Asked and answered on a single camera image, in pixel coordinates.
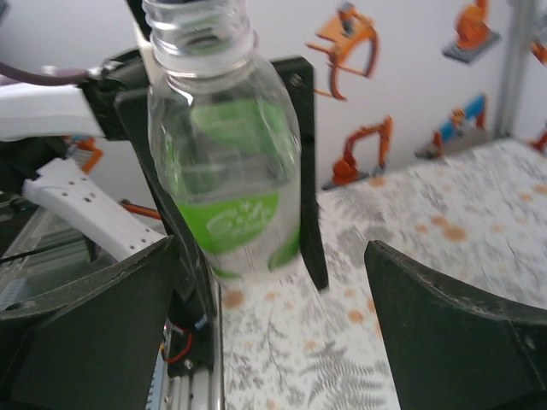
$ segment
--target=excavator sticker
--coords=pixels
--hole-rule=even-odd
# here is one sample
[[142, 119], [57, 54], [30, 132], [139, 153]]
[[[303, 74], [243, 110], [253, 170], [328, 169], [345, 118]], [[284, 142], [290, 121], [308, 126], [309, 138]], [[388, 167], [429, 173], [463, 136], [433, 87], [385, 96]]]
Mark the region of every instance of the excavator sticker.
[[[340, 71], [345, 71], [368, 79], [373, 75], [379, 52], [378, 34], [373, 27], [373, 21], [357, 13], [356, 7], [352, 3], [344, 2], [338, 8], [337, 14], [316, 33], [316, 36], [331, 42], [332, 46], [306, 44], [312, 50], [325, 53], [328, 59], [329, 91], [315, 90], [315, 92], [339, 101], [347, 101], [338, 88], [338, 74]], [[368, 41], [370, 41], [371, 51], [369, 60], [364, 67], [359, 69], [346, 67], [345, 64], [357, 45]]]
[[[337, 160], [332, 167], [332, 181], [323, 185], [323, 190], [331, 190], [337, 186], [351, 184], [372, 177], [378, 177], [385, 171], [387, 154], [391, 147], [391, 134], [393, 132], [393, 120], [390, 116], [374, 126], [362, 126], [353, 132], [345, 141], [342, 158]], [[353, 149], [357, 141], [368, 138], [375, 133], [379, 134], [378, 164], [372, 175], [357, 169], [357, 160], [353, 155]]]
[[501, 36], [486, 25], [487, 16], [488, 0], [476, 0], [467, 6], [456, 22], [458, 39], [443, 50], [443, 55], [471, 64], [496, 44]]
[[541, 133], [536, 141], [530, 141], [528, 145], [539, 152], [544, 152], [545, 147], [547, 146], [547, 121], [545, 121], [545, 131]]
[[547, 13], [538, 18], [533, 28], [532, 53], [544, 65], [547, 65]]
[[486, 121], [486, 95], [479, 94], [464, 108], [455, 108], [452, 110], [452, 114], [445, 123], [440, 125], [433, 132], [433, 140], [425, 147], [417, 149], [415, 156], [417, 158], [431, 160], [439, 158], [445, 151], [455, 150], [458, 151], [458, 147], [455, 146], [460, 138], [464, 137], [463, 128], [469, 126], [471, 120], [475, 120], [475, 127], [480, 130], [485, 129]]

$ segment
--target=bottle neck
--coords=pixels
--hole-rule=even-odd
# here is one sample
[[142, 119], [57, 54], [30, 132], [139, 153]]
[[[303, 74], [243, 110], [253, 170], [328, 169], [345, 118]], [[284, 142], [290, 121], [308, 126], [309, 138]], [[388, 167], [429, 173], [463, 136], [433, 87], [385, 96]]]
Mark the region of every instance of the bottle neck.
[[222, 73], [215, 76], [198, 75], [189, 77], [185, 73], [173, 70], [164, 70], [166, 80], [175, 91], [190, 92], [192, 94], [208, 94], [224, 91], [245, 81], [255, 69], [256, 54], [254, 50], [242, 60], [224, 67]]
[[255, 48], [244, 0], [144, 0], [150, 43], [164, 71], [213, 78], [237, 69]]

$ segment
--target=screw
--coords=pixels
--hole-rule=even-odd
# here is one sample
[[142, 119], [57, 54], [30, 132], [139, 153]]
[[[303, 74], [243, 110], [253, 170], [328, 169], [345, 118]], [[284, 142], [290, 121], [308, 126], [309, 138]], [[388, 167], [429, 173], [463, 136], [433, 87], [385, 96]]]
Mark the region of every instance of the screw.
[[291, 85], [294, 85], [295, 87], [299, 87], [302, 85], [302, 77], [300, 77], [298, 74], [293, 74], [291, 76], [290, 83]]

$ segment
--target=plastic water bottle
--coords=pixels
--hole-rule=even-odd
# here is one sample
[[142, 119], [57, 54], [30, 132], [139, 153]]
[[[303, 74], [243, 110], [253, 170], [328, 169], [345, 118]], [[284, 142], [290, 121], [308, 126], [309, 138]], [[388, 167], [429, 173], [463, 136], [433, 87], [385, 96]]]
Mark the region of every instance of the plastic water bottle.
[[163, 77], [150, 150], [222, 283], [279, 278], [299, 258], [300, 142], [289, 95], [255, 53], [244, 0], [144, 0]]

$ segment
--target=white plastic bracket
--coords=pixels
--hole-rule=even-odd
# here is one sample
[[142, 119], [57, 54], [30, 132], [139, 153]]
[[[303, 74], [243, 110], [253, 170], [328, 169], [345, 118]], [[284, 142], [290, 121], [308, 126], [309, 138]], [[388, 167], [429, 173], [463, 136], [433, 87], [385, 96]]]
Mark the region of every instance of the white plastic bracket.
[[51, 135], [103, 135], [84, 93], [75, 85], [0, 86], [0, 123], [0, 141]]
[[23, 196], [65, 219], [117, 261], [164, 237], [105, 194], [72, 159], [56, 158], [38, 175], [25, 181]]

